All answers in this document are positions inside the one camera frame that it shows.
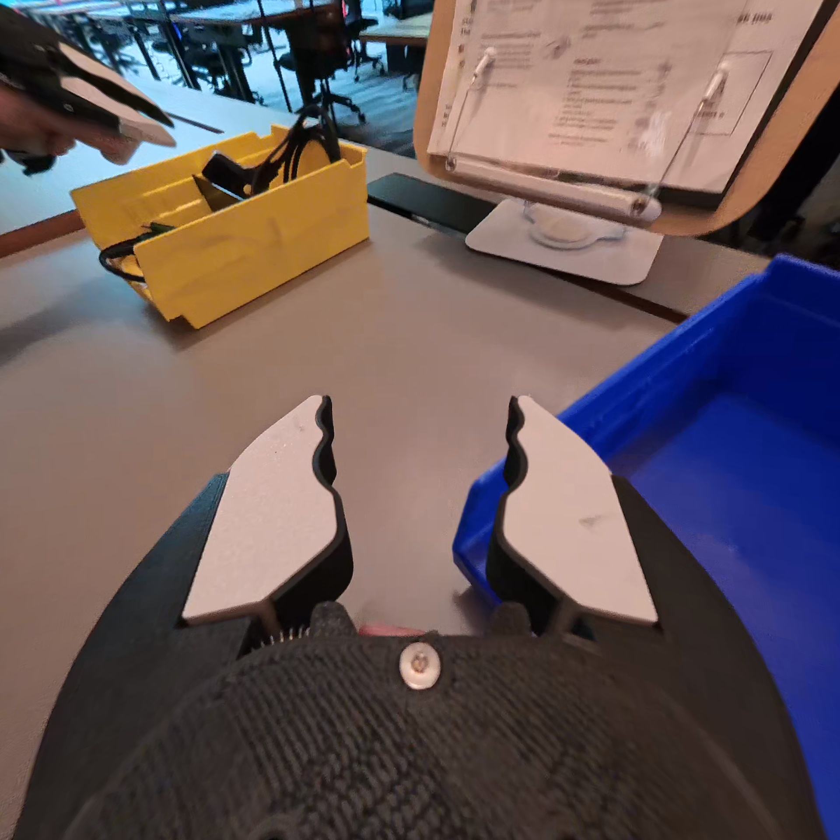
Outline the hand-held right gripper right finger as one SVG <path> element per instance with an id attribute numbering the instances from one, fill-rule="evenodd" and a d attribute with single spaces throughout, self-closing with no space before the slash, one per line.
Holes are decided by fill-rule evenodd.
<path id="1" fill-rule="evenodd" d="M 536 635 L 596 616 L 654 627 L 658 612 L 613 474 L 573 430 L 528 395 L 508 406 L 502 491 L 487 581 L 520 604 Z"/>

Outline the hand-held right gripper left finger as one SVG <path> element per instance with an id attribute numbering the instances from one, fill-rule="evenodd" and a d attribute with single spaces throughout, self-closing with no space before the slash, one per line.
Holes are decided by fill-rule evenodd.
<path id="1" fill-rule="evenodd" d="M 345 592 L 354 562 L 333 440 L 331 398 L 312 395 L 236 458 L 185 599 L 185 624 L 246 618 L 264 634 L 302 634 L 318 604 Z"/>

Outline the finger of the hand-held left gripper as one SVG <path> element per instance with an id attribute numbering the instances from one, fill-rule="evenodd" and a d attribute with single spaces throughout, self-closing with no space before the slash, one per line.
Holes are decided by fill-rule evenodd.
<path id="1" fill-rule="evenodd" d="M 69 44 L 59 44 L 59 89 L 115 118 L 119 128 L 173 128 L 172 119 L 119 73 Z"/>
<path id="2" fill-rule="evenodd" d="M 62 82 L 60 102 L 75 116 L 129 140 L 173 148 L 173 123 L 138 89 L 110 82 Z"/>

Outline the blue plastic bin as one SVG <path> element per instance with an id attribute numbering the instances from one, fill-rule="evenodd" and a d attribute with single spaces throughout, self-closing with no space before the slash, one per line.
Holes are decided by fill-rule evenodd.
<path id="1" fill-rule="evenodd" d="M 505 460 L 457 566 L 444 827 L 468 837 L 838 838 L 839 279 L 786 256 L 558 415 L 611 470 L 658 623 L 536 635 L 487 581 Z"/>

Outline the yellow plastic bin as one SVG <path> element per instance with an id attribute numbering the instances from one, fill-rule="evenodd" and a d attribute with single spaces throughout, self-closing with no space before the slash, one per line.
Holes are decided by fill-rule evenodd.
<path id="1" fill-rule="evenodd" d="M 200 329 L 370 235 L 365 147 L 339 141 L 339 159 L 308 144 L 298 174 L 212 213 L 193 182 L 216 151 L 257 165 L 289 129 L 254 132 L 79 186 L 70 197 L 100 250 L 160 222 L 175 230 L 136 248 L 146 281 L 131 286 L 163 319 Z"/>

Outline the person's left hand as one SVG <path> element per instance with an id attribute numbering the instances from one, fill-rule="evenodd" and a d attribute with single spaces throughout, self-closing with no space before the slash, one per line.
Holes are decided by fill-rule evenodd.
<path id="1" fill-rule="evenodd" d="M 1 86 L 1 147 L 37 156 L 64 156 L 77 144 L 101 153 L 111 163 L 126 164 L 140 147 L 102 126 L 42 107 L 25 94 Z"/>

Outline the black office chair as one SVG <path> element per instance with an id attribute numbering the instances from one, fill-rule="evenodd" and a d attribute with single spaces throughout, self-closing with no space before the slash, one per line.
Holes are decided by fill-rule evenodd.
<path id="1" fill-rule="evenodd" d="M 200 81 L 225 98 L 256 103 L 247 76 L 243 54 L 248 52 L 245 36 L 231 27 L 176 22 L 182 37 L 184 56 Z"/>
<path id="2" fill-rule="evenodd" d="M 338 2 L 304 2 L 299 15 L 284 25 L 289 49 L 275 60 L 277 70 L 295 73 L 302 107 L 317 104 L 336 121 L 334 107 L 350 110 L 366 124 L 362 110 L 348 97 L 331 90 L 330 81 L 351 66 L 350 33 Z"/>

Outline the printed paper sign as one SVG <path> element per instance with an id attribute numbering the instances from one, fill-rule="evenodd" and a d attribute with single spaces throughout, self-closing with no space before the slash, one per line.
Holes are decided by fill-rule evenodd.
<path id="1" fill-rule="evenodd" d="M 838 86 L 838 2 L 828 2 L 832 14 L 824 16 L 822 27 L 813 27 L 808 46 L 794 59 L 723 194 L 459 160 L 452 154 L 427 152 L 454 10 L 455 2 L 437 2 L 434 9 L 414 146 L 429 174 L 501 197 L 467 235 L 467 246 L 484 255 L 618 287 L 632 287 L 647 278 L 665 235 L 706 235 L 753 210 Z"/>

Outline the black flat pad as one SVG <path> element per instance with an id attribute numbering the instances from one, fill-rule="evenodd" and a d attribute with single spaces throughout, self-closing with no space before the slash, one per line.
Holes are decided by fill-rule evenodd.
<path id="1" fill-rule="evenodd" d="M 419 224 L 468 235 L 497 204 L 416 177 L 391 173 L 367 185 L 368 204 Z"/>

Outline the printed paper sheets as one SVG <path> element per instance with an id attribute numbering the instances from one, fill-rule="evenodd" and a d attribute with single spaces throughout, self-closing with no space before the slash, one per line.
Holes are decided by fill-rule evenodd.
<path id="1" fill-rule="evenodd" d="M 455 2 L 429 154 L 723 194 L 828 2 Z"/>

